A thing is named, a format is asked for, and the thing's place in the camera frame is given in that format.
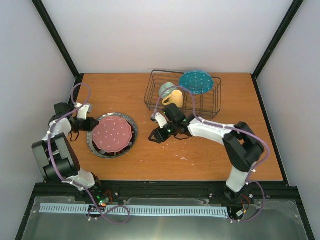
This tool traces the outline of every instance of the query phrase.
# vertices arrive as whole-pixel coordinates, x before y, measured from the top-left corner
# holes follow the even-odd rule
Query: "round metal tray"
[[[87,135],[86,135],[86,143],[88,144],[91,152],[100,157],[100,158],[103,158],[103,159],[114,159],[114,158],[117,158],[117,157],[120,157],[124,154],[127,154],[131,149],[132,147],[134,146],[134,144],[136,143],[136,140],[137,140],[137,137],[138,137],[138,127],[135,123],[135,121],[123,114],[123,113],[120,113],[120,112],[111,112],[111,113],[107,113],[105,115],[102,115],[100,117],[97,118],[98,121],[106,118],[106,117],[112,117],[112,116],[118,116],[124,120],[126,120],[128,122],[128,124],[131,126],[131,129],[132,129],[132,138],[131,138],[131,141],[129,142],[128,146],[125,147],[123,150],[121,150],[120,152],[111,152],[111,153],[108,153],[108,152],[105,152],[103,150],[100,150],[99,148],[97,148],[96,144],[93,142],[93,139],[92,139],[92,131],[88,132]]]

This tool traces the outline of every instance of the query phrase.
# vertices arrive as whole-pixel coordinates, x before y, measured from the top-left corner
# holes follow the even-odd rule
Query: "robotic arm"
[[[76,105],[67,103],[58,103],[54,105],[55,116],[49,121],[49,126],[54,124],[54,120],[59,119],[61,116],[71,112],[72,110],[80,107],[81,104]],[[92,110],[91,104],[84,105],[79,109],[76,116],[68,116],[60,120],[52,133],[51,148],[56,166],[61,175],[71,181],[66,181],[80,191],[84,189],[78,187],[74,182],[86,187],[95,196],[99,197],[101,193],[101,183],[99,179],[91,172],[84,171],[79,164],[78,158],[71,148],[68,141],[69,133],[77,133],[79,131],[91,132],[96,126],[99,125],[99,121],[92,117],[87,117],[87,114]],[[48,151],[48,135],[32,145],[32,151],[35,159],[38,163],[40,172],[46,182],[61,182],[50,160]]]
[[[206,138],[223,145],[232,164],[226,186],[233,193],[239,193],[246,184],[251,167],[256,164],[263,154],[265,150],[264,146],[246,134],[204,124],[193,115],[186,117],[174,103],[165,107],[163,112],[169,122],[163,115],[156,113],[151,119],[158,123],[159,127],[152,131],[149,140],[160,144],[165,142],[170,136],[184,134],[188,137]],[[244,130],[253,134],[253,131],[244,122],[224,126]],[[229,199],[232,198],[230,193],[225,192],[225,195]]]

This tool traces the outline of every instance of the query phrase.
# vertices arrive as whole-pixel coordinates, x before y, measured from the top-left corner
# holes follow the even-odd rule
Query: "brown table surface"
[[[282,181],[280,168],[271,144],[262,110],[249,73],[215,73],[222,80],[221,111],[214,118],[224,124],[247,123],[253,132],[271,148],[270,158],[257,168],[251,179]],[[149,73],[85,74],[83,83],[91,87],[90,117],[120,112],[130,116],[138,126],[138,138],[128,154],[114,159],[95,156],[80,133],[71,142],[81,167],[101,180],[132,181],[225,181],[231,163],[225,148],[213,141],[191,137],[177,140],[171,137],[165,143],[148,141],[157,124],[150,120],[152,111],[144,103]],[[87,89],[82,86],[77,102],[83,103]]]

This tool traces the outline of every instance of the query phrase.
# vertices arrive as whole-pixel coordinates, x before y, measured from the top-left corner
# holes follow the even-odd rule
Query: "blue polka dot plate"
[[[192,94],[206,94],[212,90],[214,84],[209,73],[199,70],[185,72],[179,79],[179,85]]]

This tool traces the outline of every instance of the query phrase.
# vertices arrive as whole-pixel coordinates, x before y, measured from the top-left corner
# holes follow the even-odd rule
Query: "wire basket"
[[[144,103],[149,110],[154,110],[156,108],[160,87],[167,82],[178,86],[179,79],[183,74],[184,72],[164,70],[153,70],[151,72],[148,87],[144,95]],[[221,78],[215,76],[211,77],[214,81],[212,90],[207,93],[193,94],[193,96],[195,100],[196,114],[203,118],[213,119],[221,109]],[[190,115],[193,113],[192,98],[186,91],[183,91],[182,89],[181,91],[183,94],[183,106],[181,111],[186,115]],[[163,105],[160,100],[158,104],[158,111],[162,110],[164,107],[165,105]]]

